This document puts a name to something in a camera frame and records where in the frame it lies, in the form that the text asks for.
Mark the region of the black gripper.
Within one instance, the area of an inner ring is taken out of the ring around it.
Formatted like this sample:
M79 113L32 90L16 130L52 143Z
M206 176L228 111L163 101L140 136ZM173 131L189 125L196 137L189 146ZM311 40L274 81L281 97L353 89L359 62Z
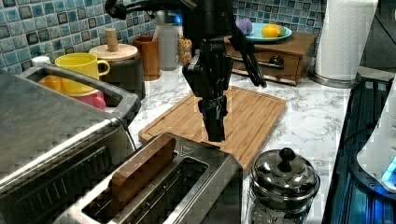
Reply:
M208 140L225 140L224 118L227 116L227 97L223 92L228 89L233 60L226 55L224 38L204 39L200 46L194 46L190 63L182 68L184 78L196 97L202 97L198 103ZM216 106L210 100L218 100Z

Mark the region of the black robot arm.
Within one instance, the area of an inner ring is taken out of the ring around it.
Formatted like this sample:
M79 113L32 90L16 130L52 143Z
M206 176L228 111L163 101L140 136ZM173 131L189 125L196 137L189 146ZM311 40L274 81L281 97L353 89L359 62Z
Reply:
M105 12L120 20L135 11L145 11L153 17L160 10L181 12L183 34L192 43L192 60L183 66L182 73L193 94L200 99L198 107L208 140L221 142L225 139L223 120L227 115L224 92L228 90L233 70L233 59L226 54L224 40L228 39L241 54L252 83L265 87L254 44L236 26L233 0L139 0L128 5L106 0L105 3Z

